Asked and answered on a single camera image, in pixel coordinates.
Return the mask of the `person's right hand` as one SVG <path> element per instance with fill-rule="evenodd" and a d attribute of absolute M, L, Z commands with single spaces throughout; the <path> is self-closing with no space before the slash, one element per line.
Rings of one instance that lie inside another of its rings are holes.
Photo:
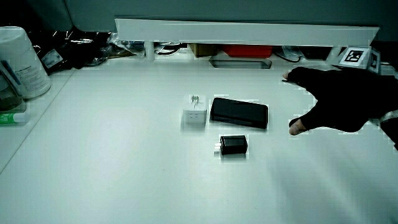
<path fill-rule="evenodd" d="M 397 79 L 392 75 L 358 68 L 296 67 L 283 78 L 317 100 L 309 112 L 290 121 L 291 135 L 320 127 L 353 133 L 369 120 L 385 133 L 397 134 Z"/>

